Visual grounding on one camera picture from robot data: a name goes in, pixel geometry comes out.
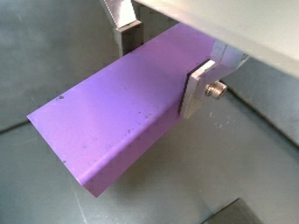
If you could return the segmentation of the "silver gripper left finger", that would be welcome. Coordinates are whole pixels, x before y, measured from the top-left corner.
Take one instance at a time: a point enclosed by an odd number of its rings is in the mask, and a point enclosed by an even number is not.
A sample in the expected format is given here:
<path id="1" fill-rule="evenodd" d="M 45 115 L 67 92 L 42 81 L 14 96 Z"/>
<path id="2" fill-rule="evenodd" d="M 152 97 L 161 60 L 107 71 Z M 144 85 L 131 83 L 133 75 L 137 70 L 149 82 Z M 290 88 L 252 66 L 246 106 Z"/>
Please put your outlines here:
<path id="1" fill-rule="evenodd" d="M 144 24 L 135 18 L 131 0 L 98 0 L 111 24 L 118 55 L 130 53 L 144 43 Z"/>

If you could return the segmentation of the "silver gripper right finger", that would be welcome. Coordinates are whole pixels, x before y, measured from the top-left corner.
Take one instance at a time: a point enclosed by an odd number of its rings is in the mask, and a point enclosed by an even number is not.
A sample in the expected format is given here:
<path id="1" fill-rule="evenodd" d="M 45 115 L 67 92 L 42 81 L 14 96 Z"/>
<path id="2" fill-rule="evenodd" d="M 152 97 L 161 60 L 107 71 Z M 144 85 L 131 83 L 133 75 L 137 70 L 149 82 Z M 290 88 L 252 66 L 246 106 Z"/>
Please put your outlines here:
<path id="1" fill-rule="evenodd" d="M 205 96 L 218 99 L 226 85 L 220 79 L 230 75 L 246 62 L 249 56 L 238 49 L 216 40 L 209 57 L 186 73 L 178 113 L 188 119 L 200 109 Z"/>

